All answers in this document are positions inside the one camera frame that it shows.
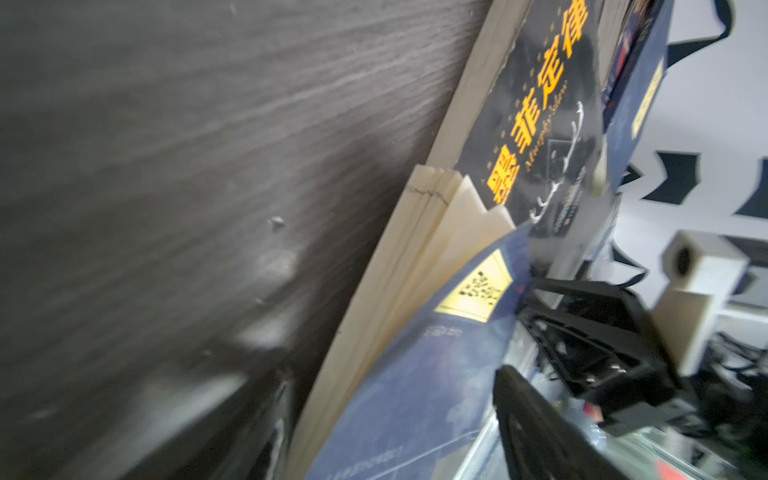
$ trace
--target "dark book cover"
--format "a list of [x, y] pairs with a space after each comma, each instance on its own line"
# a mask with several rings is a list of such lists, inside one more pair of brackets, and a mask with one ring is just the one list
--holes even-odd
[[667, 70], [667, 40], [674, 0], [655, 0], [621, 73], [603, 120], [608, 180], [616, 190], [632, 158], [645, 118]]
[[591, 187], [603, 134], [593, 7], [533, 2], [455, 166], [486, 207], [504, 204], [535, 239], [565, 237], [583, 193], [600, 190]]

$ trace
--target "yellow chinese text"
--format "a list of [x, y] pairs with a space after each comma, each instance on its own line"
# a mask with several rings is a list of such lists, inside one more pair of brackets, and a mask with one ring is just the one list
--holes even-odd
[[496, 160], [496, 166], [493, 167], [491, 176], [488, 179], [488, 186], [494, 193], [493, 201], [504, 205], [509, 198], [509, 192], [515, 184], [515, 179], [520, 171], [518, 159], [515, 154], [510, 153], [505, 145]]
[[538, 72], [538, 86], [544, 89], [544, 106], [547, 107], [547, 98], [558, 86], [560, 76], [563, 74], [563, 65], [558, 58], [558, 46], [560, 35], [555, 35], [552, 46], [544, 53], [544, 65]]
[[512, 135], [515, 136], [515, 143], [520, 148], [520, 153], [531, 144], [531, 138], [536, 135], [536, 121], [541, 114], [538, 102], [533, 97], [534, 89], [523, 99], [523, 108], [515, 117], [515, 126], [512, 128]]
[[563, 13], [563, 50], [568, 58], [573, 54], [573, 45], [581, 39], [581, 29], [589, 13], [584, 0], [572, 0], [571, 7]]

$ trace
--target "blue book cover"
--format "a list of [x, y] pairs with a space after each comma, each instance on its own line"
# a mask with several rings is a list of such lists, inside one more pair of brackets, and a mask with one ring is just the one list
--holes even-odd
[[529, 285], [529, 230], [485, 248], [410, 319], [306, 478], [430, 479], [442, 458], [475, 439]]
[[650, 106], [667, 70], [674, 0], [655, 0], [630, 58], [603, 113], [608, 145], [608, 179], [614, 190], [632, 158]]

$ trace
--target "wood grain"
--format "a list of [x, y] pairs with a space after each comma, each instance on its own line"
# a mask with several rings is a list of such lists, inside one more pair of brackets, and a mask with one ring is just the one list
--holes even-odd
[[166, 362], [302, 399], [488, 5], [4, 2], [7, 468], [56, 472]]

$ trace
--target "white speaker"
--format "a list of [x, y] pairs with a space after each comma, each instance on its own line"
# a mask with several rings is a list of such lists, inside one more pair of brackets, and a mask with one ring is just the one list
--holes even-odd
[[748, 263], [715, 233], [681, 230], [664, 251], [670, 282], [651, 316], [681, 376], [698, 371], [717, 315]]

